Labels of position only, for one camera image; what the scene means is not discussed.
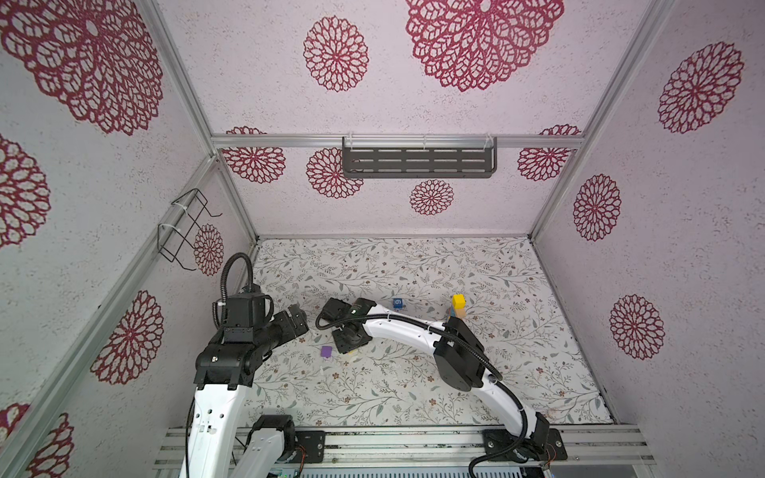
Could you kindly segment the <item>yellow wood cube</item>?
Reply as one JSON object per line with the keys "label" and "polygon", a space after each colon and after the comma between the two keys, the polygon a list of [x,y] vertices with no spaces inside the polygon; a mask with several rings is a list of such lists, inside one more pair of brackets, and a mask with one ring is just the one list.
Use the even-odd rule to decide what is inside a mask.
{"label": "yellow wood cube", "polygon": [[464,294],[455,294],[451,297],[451,304],[454,310],[463,310],[466,308],[466,298]]}

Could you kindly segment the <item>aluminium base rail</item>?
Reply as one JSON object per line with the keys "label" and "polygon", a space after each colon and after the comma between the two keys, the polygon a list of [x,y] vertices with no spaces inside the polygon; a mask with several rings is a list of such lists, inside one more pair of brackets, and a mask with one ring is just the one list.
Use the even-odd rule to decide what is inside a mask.
{"label": "aluminium base rail", "polygon": [[[465,467],[505,445],[492,426],[298,427],[310,468]],[[635,425],[558,424],[552,442],[525,466],[653,465],[647,440]]]}

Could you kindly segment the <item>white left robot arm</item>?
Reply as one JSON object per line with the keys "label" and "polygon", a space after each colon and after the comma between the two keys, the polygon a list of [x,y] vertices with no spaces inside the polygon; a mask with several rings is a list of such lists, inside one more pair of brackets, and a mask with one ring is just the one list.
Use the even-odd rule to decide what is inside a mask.
{"label": "white left robot arm", "polygon": [[258,292],[213,302],[212,316],[216,332],[195,360],[181,477],[229,475],[238,422],[255,372],[277,348],[309,330],[299,305],[276,313],[273,299]]}

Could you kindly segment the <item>dark grey wall shelf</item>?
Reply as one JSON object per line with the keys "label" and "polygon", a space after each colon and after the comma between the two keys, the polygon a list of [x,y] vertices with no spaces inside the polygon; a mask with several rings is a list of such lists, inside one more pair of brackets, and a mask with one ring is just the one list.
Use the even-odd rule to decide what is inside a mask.
{"label": "dark grey wall shelf", "polygon": [[352,179],[485,179],[497,171],[493,139],[482,147],[356,147],[342,139],[342,172]]}

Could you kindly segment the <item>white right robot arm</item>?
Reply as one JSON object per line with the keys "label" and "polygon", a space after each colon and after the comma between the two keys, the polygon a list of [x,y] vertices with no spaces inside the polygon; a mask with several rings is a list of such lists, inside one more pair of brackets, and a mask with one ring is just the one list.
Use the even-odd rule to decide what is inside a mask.
{"label": "white right robot arm", "polygon": [[315,326],[332,332],[336,349],[342,354],[382,339],[430,355],[443,382],[476,396],[512,436],[537,447],[550,436],[547,418],[526,406],[504,384],[502,373],[486,356],[483,344],[460,318],[432,322],[363,298],[352,304],[332,298],[322,308]]}

